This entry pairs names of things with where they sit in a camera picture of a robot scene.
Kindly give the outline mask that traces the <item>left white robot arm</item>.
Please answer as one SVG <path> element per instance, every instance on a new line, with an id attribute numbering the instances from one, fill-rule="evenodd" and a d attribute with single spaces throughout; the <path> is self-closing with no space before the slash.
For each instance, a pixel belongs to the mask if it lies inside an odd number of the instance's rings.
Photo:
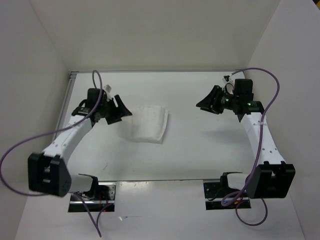
<path id="1" fill-rule="evenodd" d="M 88 200 L 99 196 L 98 178 L 84 173 L 71 175 L 67 163 L 83 137 L 101 119 L 111 125 L 132 115 L 120 96 L 111 96 L 110 92 L 109 85 L 89 88 L 87 98 L 71 113 L 66 130 L 42 152 L 28 157 L 29 190 L 57 197 L 81 192 Z"/>

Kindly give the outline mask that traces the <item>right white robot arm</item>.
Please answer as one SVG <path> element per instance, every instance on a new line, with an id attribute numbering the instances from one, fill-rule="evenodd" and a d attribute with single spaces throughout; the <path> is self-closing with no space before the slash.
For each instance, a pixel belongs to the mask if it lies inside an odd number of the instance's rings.
<path id="1" fill-rule="evenodd" d="M 253 81 L 236 79 L 233 92 L 215 85 L 210 93 L 196 105 L 216 115 L 232 111 L 247 133 L 255 160 L 251 173 L 225 172 L 220 178 L 220 193 L 229 197 L 244 191 L 251 199 L 282 199 L 288 194 L 296 170 L 286 163 L 275 145 L 269 130 L 266 110 L 254 100 Z"/>

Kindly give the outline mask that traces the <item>white pleated skirt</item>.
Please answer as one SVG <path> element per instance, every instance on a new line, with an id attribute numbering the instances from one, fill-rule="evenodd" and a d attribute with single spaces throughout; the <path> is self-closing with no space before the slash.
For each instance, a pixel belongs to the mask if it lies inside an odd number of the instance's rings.
<path id="1" fill-rule="evenodd" d="M 138 107 L 132 111 L 131 136 L 137 143 L 162 144 L 169 111 L 159 105 Z"/>

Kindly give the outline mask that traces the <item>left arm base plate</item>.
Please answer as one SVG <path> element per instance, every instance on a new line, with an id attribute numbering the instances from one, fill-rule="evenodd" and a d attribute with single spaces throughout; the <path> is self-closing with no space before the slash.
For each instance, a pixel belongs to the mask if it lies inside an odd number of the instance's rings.
<path id="1" fill-rule="evenodd" d="M 94 191 L 77 192 L 80 199 L 72 194 L 70 196 L 68 212 L 84 213 L 88 210 L 93 213 L 98 212 L 114 212 L 116 199 L 116 183 L 115 182 L 99 182 L 98 188 Z"/>

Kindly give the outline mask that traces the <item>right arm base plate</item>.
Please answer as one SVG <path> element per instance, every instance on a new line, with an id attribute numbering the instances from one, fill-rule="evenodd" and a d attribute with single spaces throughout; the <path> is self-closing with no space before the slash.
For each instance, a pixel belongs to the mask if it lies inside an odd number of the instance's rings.
<path id="1" fill-rule="evenodd" d="M 236 189 L 224 186 L 219 179 L 206 180 L 203 182 L 204 198 L 206 210 L 231 210 L 235 209 L 237 204 L 242 203 L 240 209 L 250 209 L 251 203 L 246 193 L 239 197 L 234 203 L 228 206 L 222 206 L 221 200 L 225 195 L 237 191 Z"/>

